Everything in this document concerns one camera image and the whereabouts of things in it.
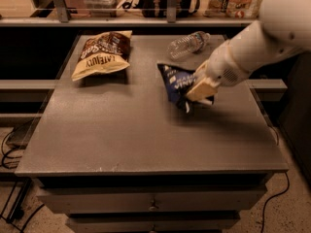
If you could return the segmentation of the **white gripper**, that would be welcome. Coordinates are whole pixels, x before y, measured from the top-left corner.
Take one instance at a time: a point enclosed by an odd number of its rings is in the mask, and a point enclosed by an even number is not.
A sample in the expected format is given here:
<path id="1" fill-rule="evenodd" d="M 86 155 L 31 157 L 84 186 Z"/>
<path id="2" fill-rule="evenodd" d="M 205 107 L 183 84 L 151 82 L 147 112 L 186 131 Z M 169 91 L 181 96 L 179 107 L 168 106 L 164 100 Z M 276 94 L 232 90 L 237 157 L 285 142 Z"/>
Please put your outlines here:
<path id="1" fill-rule="evenodd" d="M 217 87 L 235 86 L 251 75 L 237 62 L 233 56 L 230 40 L 226 40 L 211 53 L 194 72 L 194 83 L 186 93 L 186 97 L 192 102 L 211 106 Z"/>

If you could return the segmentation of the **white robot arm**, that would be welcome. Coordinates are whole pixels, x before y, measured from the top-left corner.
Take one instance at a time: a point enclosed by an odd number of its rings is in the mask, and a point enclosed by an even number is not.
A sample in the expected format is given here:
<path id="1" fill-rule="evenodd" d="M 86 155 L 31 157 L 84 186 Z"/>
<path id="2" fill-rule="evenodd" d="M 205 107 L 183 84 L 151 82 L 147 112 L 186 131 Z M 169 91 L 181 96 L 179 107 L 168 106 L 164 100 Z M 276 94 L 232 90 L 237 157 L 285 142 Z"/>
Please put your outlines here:
<path id="1" fill-rule="evenodd" d="M 220 86 L 247 80 L 258 68 L 311 50 L 311 0 L 262 0 L 259 18 L 211 53 L 194 72 L 186 97 L 203 103 Z"/>

